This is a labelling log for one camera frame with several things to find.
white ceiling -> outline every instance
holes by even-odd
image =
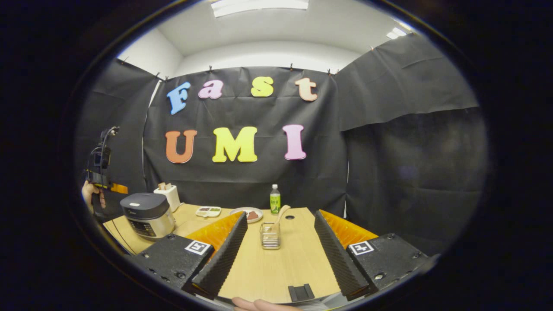
[[[391,17],[356,0],[310,0],[307,11],[264,9],[215,18],[211,1],[200,2],[158,29],[188,56],[220,46],[259,41],[325,44],[363,54],[387,40]]]

black clip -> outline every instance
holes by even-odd
[[[299,287],[289,286],[288,291],[290,292],[292,302],[306,301],[315,298],[309,284],[304,284]]]

yellow letter m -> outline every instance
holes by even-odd
[[[215,145],[215,156],[213,156],[213,162],[226,162],[225,152],[231,161],[234,161],[238,150],[240,155],[238,160],[240,162],[255,162],[257,156],[253,150],[253,138],[257,133],[257,128],[253,126],[246,126],[240,130],[240,133],[236,137],[232,137],[231,131],[228,127],[219,127],[213,130],[213,133],[217,137],[217,144]]]

glass cup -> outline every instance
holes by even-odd
[[[261,247],[264,250],[278,250],[280,248],[280,224],[271,229],[274,222],[264,222],[259,228]]]

black curtain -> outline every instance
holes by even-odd
[[[111,181],[128,187],[129,193],[146,191],[142,172],[142,134],[150,98],[158,82],[152,74],[114,60],[93,85],[82,106],[75,137],[75,171],[79,186],[84,182],[88,155],[100,142],[102,131],[119,126],[109,137]],[[126,195],[105,190],[106,208],[94,205],[103,221],[123,215],[119,201]]]
[[[455,66],[418,35],[391,40],[336,77],[348,218],[442,252],[476,208],[487,168],[480,108]]]
[[[274,92],[269,97],[253,97],[252,81],[270,76]],[[308,77],[316,83],[315,101],[299,96],[296,80]],[[201,99],[198,92],[210,80],[224,83],[218,99]],[[167,94],[189,82],[186,107],[174,115]],[[223,208],[253,206],[269,208],[272,184],[278,184],[281,204],[325,209],[343,215],[346,193],[346,143],[337,123],[337,86],[334,78],[322,72],[274,67],[230,68],[198,72],[170,79],[160,85],[148,110],[144,151],[148,191],[159,182],[178,187],[180,200],[189,204]],[[304,126],[301,133],[302,160],[286,160],[286,134],[282,127]],[[214,163],[215,128],[227,127],[236,138],[245,126],[257,128],[253,163]],[[194,129],[194,151],[183,164],[170,162],[165,155],[165,133],[180,131],[177,152],[185,150],[183,131]]]

